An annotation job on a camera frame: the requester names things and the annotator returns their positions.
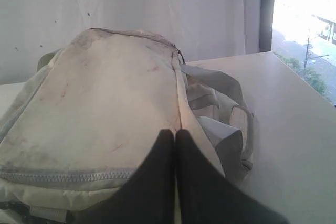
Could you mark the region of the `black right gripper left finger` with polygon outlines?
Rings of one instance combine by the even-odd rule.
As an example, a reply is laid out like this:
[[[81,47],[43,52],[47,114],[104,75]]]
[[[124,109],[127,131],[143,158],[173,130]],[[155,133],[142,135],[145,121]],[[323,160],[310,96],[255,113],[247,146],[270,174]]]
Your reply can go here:
[[[141,166],[111,198],[105,223],[173,223],[174,135],[161,130]]]

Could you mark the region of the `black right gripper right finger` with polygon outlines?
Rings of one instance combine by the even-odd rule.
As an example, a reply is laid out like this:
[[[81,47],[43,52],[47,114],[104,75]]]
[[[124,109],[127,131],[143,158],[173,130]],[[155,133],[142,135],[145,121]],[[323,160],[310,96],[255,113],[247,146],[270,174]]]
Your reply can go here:
[[[176,175],[183,223],[289,222],[226,180],[187,130],[176,133]]]

